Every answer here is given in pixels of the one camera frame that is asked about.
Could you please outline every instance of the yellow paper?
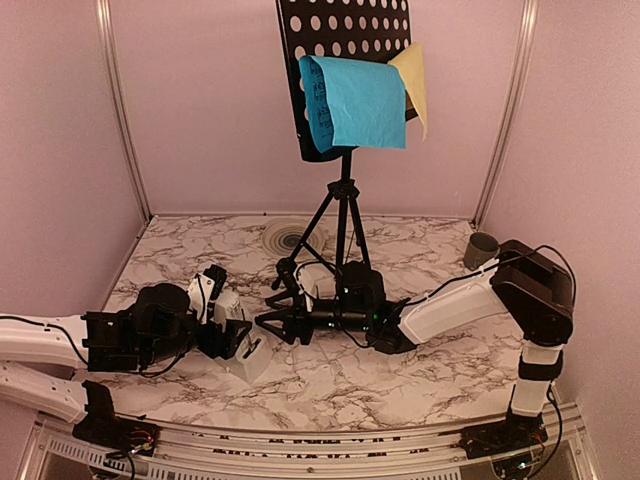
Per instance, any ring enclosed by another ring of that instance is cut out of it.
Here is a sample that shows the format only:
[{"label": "yellow paper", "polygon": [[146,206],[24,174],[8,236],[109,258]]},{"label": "yellow paper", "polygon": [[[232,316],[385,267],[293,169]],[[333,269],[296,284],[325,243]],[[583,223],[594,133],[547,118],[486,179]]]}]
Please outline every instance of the yellow paper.
[{"label": "yellow paper", "polygon": [[404,49],[397,57],[389,62],[400,72],[400,77],[404,81],[405,88],[413,104],[413,108],[418,112],[418,117],[422,122],[424,140],[427,137],[427,87],[424,79],[424,58],[422,56],[422,46],[413,43]]}]

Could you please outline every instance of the marble surface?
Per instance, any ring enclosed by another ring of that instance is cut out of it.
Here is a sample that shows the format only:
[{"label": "marble surface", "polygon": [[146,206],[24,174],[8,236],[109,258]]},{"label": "marble surface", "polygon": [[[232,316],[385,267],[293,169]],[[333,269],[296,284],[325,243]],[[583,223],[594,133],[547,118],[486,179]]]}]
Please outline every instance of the marble surface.
[{"label": "marble surface", "polygon": [[[145,285],[168,281],[186,288],[212,262],[228,270],[228,285],[243,296],[252,314],[265,311],[262,298],[273,293],[275,260],[263,251],[260,239],[272,219],[154,218],[107,311],[128,306]],[[334,221],[324,225],[327,253],[335,248]],[[384,217],[364,218],[363,223],[372,264],[384,275],[391,300],[430,291],[464,272],[461,258],[472,232],[467,222]],[[307,347],[267,335],[274,356],[253,385],[199,352],[155,379],[91,377],[110,388],[118,412],[156,420],[254,430],[400,428],[504,412],[521,345],[515,322],[500,317],[394,356],[359,349],[335,331],[316,332]]]}]

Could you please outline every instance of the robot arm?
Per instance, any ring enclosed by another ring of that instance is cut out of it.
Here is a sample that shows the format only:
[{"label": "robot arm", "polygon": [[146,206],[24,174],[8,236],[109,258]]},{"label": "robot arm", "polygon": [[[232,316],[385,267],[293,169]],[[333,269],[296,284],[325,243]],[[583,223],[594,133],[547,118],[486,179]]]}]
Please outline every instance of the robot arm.
[{"label": "robot arm", "polygon": [[197,346],[251,382],[266,369],[272,352],[266,338],[249,336],[252,323],[244,320],[239,296],[222,291],[225,281],[226,271],[211,266],[186,292],[168,283],[145,287],[133,305],[117,313],[0,315],[0,396],[73,423],[74,436],[82,440],[130,453],[152,452],[158,427],[116,416],[103,385],[61,380],[14,362],[154,376],[166,369],[143,371],[166,358],[174,357],[175,363]]},{"label": "robot arm", "polygon": [[398,328],[412,343],[420,344],[481,318],[511,317],[525,339],[511,411],[536,417],[550,382],[562,370],[562,346],[573,332],[571,287],[563,268],[512,240],[478,275],[405,307]]}]

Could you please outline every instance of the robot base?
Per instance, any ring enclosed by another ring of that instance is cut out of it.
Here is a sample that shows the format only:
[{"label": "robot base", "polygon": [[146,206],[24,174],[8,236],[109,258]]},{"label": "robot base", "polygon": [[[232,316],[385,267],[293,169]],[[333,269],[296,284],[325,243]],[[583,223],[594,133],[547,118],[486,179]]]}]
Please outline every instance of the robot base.
[{"label": "robot base", "polygon": [[461,433],[460,447],[469,460],[541,445],[549,439],[542,414],[524,417],[511,410],[500,422],[466,427]]}]

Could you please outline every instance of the black music stand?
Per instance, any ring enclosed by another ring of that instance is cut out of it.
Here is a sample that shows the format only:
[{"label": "black music stand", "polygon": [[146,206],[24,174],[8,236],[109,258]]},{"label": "black music stand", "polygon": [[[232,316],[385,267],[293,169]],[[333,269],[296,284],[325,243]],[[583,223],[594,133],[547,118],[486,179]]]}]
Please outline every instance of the black music stand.
[{"label": "black music stand", "polygon": [[[352,152],[355,148],[334,147],[324,153],[316,149],[307,119],[298,60],[304,55],[324,55],[386,63],[411,44],[411,30],[408,0],[276,0],[276,4],[302,159],[307,162],[326,162],[342,157],[340,180],[327,186],[329,190],[327,196],[295,249],[289,257],[281,259],[277,264],[278,278],[273,282],[272,288],[277,290],[280,283],[284,281],[287,292],[267,299],[267,305],[281,310],[256,318],[256,323],[285,339],[282,332],[264,322],[281,319],[279,314],[284,312],[277,302],[293,297],[293,292],[298,291],[292,277],[296,257],[303,248],[306,248],[335,275],[336,270],[340,269],[344,262],[349,210],[363,261],[367,266],[371,266],[357,202],[360,192],[355,186],[355,180],[351,178]],[[413,108],[407,110],[407,120],[416,116]],[[334,199],[339,201],[335,267],[307,243],[309,236]]]}]

